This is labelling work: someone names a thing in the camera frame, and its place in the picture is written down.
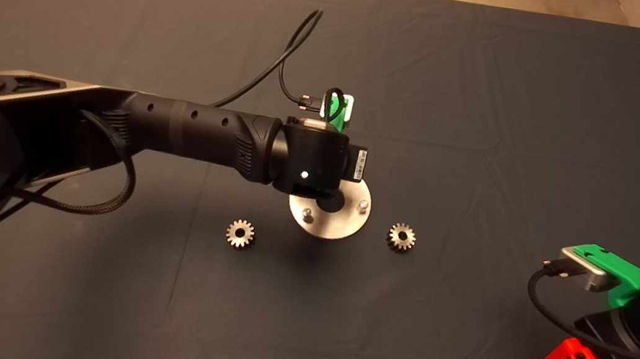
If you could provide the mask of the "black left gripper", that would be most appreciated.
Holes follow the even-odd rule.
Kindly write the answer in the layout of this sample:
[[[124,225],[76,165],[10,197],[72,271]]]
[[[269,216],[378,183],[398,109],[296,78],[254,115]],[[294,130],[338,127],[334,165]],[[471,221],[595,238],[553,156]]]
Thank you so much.
[[[348,144],[344,180],[361,182],[366,168],[368,148],[357,144]]]

